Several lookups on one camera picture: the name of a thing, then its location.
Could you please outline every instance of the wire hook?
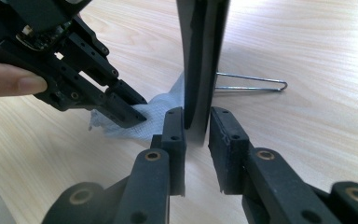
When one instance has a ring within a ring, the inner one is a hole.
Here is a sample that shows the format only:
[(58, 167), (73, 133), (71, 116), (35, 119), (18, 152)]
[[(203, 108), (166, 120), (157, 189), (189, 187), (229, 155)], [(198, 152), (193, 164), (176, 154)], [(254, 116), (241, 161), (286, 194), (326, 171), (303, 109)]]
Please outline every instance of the wire hook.
[(269, 78), (262, 78), (262, 77), (247, 77), (247, 76), (240, 76), (240, 75), (233, 75), (228, 73), (216, 73), (218, 76), (222, 77), (238, 77), (238, 78), (245, 78), (245, 79), (251, 79), (256, 81), (264, 81), (264, 82), (274, 82), (283, 84), (281, 88), (266, 88), (266, 87), (239, 87), (239, 86), (218, 86), (215, 87), (218, 90), (246, 90), (246, 91), (283, 91), (287, 88), (287, 82), (283, 80), (277, 80), (277, 79), (269, 79)]

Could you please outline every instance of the human hand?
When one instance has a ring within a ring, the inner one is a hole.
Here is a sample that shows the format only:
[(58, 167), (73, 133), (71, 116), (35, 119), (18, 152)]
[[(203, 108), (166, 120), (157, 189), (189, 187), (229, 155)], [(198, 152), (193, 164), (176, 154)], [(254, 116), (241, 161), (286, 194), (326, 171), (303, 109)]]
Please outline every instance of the human hand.
[(24, 69), (0, 63), (0, 96), (19, 96), (45, 91), (48, 83)]

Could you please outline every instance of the white cloth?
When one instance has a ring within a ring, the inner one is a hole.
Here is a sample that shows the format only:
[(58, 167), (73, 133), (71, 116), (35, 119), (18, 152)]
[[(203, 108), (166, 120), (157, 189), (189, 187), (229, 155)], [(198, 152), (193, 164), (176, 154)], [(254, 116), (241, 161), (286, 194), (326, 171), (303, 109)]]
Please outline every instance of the white cloth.
[(183, 106), (184, 98), (185, 77), (182, 74), (168, 93), (155, 96), (147, 105), (133, 106), (134, 109), (147, 118), (147, 121), (131, 128), (123, 129), (97, 110), (92, 110), (89, 126), (90, 128), (102, 127), (107, 137), (151, 140), (153, 134), (162, 134), (165, 113), (172, 108)]

